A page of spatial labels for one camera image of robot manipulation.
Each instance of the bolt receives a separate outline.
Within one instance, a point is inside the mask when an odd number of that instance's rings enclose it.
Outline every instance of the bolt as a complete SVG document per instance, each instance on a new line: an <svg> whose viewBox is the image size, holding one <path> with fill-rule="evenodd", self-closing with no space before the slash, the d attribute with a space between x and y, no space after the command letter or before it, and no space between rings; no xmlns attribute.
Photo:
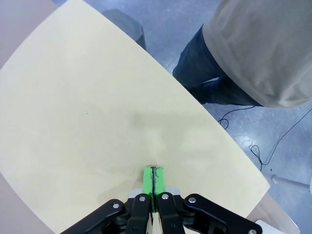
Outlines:
<svg viewBox="0 0 312 234"><path fill-rule="evenodd" d="M168 195L168 194L163 194L163 195L161 196L161 198L164 199L164 200L167 200L167 199L169 198L169 195Z"/></svg>
<svg viewBox="0 0 312 234"><path fill-rule="evenodd" d="M196 199L195 199L194 197L190 197L189 202L190 202L190 203L195 203L195 202L196 202Z"/></svg>

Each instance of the pants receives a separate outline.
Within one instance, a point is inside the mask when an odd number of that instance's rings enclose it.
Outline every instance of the pants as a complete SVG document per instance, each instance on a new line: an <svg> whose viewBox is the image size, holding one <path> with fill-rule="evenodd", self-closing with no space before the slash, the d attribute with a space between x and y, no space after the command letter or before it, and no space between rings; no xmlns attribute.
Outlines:
<svg viewBox="0 0 312 234"><path fill-rule="evenodd" d="M202 27L181 53L173 76L201 103L261 106L220 68L204 41Z"/></svg>

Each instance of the blue concrete floor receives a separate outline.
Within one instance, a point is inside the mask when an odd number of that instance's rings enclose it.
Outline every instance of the blue concrete floor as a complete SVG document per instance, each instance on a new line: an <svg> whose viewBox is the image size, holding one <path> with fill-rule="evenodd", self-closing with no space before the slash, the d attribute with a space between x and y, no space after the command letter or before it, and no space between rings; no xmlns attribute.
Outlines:
<svg viewBox="0 0 312 234"><path fill-rule="evenodd" d="M61 5L65 0L54 0ZM117 8L143 25L147 51L169 72L179 54L200 26L213 14L219 0L86 0L100 12ZM237 106L205 104L217 120ZM231 113L227 132L259 167L249 145L257 144L264 161L277 140L292 127L312 103L296 109L255 107ZM312 176L312 112L279 143L263 172L309 183ZM293 188L271 184L271 196L299 226L302 234L312 230L312 196Z"/></svg>

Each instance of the wire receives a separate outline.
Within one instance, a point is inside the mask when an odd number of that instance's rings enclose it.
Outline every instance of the wire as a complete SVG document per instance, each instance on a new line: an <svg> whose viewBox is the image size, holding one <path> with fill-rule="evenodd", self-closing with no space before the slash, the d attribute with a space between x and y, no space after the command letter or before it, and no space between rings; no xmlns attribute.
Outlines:
<svg viewBox="0 0 312 234"><path fill-rule="evenodd" d="M229 113L232 113L232 112L234 112L234 111L248 110L248 109L251 109L251 108L254 108L254 107L255 107L255 106L253 106L253 107L248 107L248 108L242 108L242 109L231 110L231 111L229 111L228 113L226 113L220 120L218 120L218 123L221 125L221 122L222 122L222 121L226 121L227 125L226 125L226 127L224 127L224 129L227 129L227 128L229 127L229 121L228 121L226 118L224 118L225 116L227 116Z"/></svg>
<svg viewBox="0 0 312 234"><path fill-rule="evenodd" d="M273 157L273 154L275 153L275 150L276 150L278 144L280 143L280 141L283 139L283 137L286 136L286 134L289 133L289 131L290 131L291 129L293 129L293 128L294 128L310 111L312 111L312 109L310 109L308 112L306 112L306 113L304 114L304 116L303 116L297 123L295 123L295 124L294 124L294 125L277 141L277 142L276 142L276 144L274 145L273 152L272 152L272 154L271 154L271 156L270 156L268 162L266 162L266 163L263 163L263 162L262 162L262 160L261 160L261 158L260 158L260 149L259 149L259 146L257 146L257 145L250 145L250 146L249 146L250 151L253 153L253 155L255 155L255 156L258 158L258 160L259 160L259 162L260 162L260 171L262 170L262 166L263 166L263 165L268 165L268 164L270 163L270 161L271 161L271 159L272 159L272 157Z"/></svg>

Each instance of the cream-colored tabletop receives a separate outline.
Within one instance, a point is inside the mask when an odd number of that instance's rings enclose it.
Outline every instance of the cream-colored tabletop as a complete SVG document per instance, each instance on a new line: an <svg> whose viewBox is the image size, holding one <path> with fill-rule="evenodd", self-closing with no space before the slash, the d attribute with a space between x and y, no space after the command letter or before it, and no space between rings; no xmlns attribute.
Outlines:
<svg viewBox="0 0 312 234"><path fill-rule="evenodd" d="M70 0L0 72L0 172L55 233L142 186L167 185L246 217L269 185L207 111L103 15Z"/></svg>

